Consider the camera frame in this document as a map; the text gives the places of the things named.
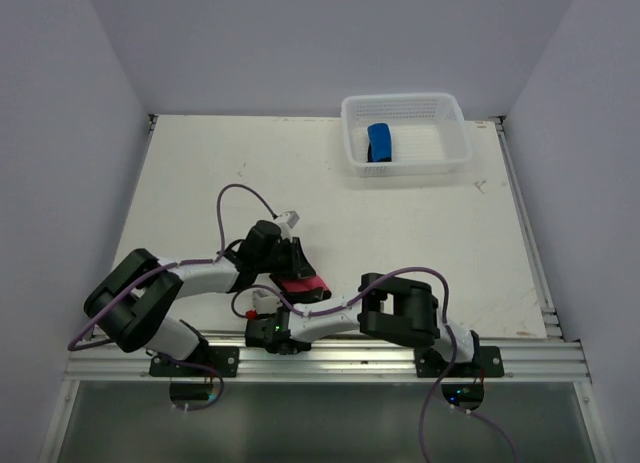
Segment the red microfiber towel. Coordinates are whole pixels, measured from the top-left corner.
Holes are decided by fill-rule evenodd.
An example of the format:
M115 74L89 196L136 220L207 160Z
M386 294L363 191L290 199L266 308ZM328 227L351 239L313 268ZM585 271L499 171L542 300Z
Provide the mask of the red microfiber towel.
M305 279L282 279L276 275L269 278L290 303L316 303L330 299L332 292L318 275Z

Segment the blue microfiber towel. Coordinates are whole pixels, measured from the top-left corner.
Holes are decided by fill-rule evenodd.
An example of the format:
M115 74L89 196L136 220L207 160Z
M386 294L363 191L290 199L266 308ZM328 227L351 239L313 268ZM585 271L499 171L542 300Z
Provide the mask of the blue microfiber towel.
M369 139L367 150L368 163L392 161L392 138L386 123L374 123L367 128Z

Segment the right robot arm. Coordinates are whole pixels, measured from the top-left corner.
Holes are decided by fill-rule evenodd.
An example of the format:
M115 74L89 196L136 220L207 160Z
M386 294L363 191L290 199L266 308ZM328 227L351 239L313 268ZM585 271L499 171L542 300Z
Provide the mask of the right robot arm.
M438 374L468 375L481 363L478 335L450 319L449 284L429 268L367 273L361 276L357 294L310 303L292 303L284 293L262 285L255 291L277 297L280 306L247 318L248 347L293 355L309 351L325 337L357 330L415 349Z

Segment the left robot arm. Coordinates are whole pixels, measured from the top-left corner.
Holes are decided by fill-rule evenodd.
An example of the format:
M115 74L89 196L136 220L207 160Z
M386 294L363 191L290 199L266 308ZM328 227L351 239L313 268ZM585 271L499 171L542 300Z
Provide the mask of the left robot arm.
M168 317L175 300L238 293L261 275L291 302L321 301L330 294L291 230L284 217L260 220L212 260L161 260L136 249L90 294L84 312L122 351L164 353L182 373L197 375L207 366L208 352L193 327Z

